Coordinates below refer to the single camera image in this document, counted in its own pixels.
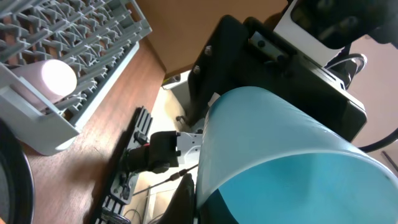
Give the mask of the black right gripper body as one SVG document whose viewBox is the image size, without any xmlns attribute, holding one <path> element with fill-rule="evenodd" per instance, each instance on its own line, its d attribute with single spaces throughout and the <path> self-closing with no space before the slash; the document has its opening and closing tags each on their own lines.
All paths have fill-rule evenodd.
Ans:
<svg viewBox="0 0 398 224">
<path fill-rule="evenodd" d="M 363 104 L 342 79 L 299 55 L 259 20 L 223 16 L 188 76 L 186 123 L 205 116 L 214 93 L 243 86 L 271 91 L 324 126 L 352 141 L 367 121 Z"/>
</svg>

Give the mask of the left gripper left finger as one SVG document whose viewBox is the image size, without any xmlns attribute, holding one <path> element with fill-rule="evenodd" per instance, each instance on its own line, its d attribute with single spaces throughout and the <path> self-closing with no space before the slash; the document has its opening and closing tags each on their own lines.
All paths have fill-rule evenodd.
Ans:
<svg viewBox="0 0 398 224">
<path fill-rule="evenodd" d="M 185 174 L 157 224 L 193 224 L 194 214 L 195 185 L 192 175 Z"/>
</svg>

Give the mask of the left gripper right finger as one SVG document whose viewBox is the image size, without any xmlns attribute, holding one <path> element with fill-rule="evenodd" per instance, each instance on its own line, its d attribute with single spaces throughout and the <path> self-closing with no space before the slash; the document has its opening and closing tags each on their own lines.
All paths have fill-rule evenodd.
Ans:
<svg viewBox="0 0 398 224">
<path fill-rule="evenodd" d="M 219 190 L 215 190 L 198 209 L 200 224 L 238 224 Z"/>
</svg>

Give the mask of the blue plastic cup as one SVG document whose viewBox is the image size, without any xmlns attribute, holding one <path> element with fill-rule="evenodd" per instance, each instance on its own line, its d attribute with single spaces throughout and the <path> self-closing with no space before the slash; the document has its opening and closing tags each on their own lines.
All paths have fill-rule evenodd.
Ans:
<svg viewBox="0 0 398 224">
<path fill-rule="evenodd" d="M 205 121 L 197 211 L 219 190 L 238 223 L 396 223 L 397 177 L 277 95 L 242 87 Z"/>
</svg>

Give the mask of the pink plastic cup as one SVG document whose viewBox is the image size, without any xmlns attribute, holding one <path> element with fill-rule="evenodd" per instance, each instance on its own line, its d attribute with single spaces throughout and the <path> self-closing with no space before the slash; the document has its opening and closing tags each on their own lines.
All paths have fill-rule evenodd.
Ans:
<svg viewBox="0 0 398 224">
<path fill-rule="evenodd" d="M 61 60 L 43 60 L 14 68 L 11 72 L 27 80 L 51 103 L 71 94 L 77 86 L 74 70 Z"/>
</svg>

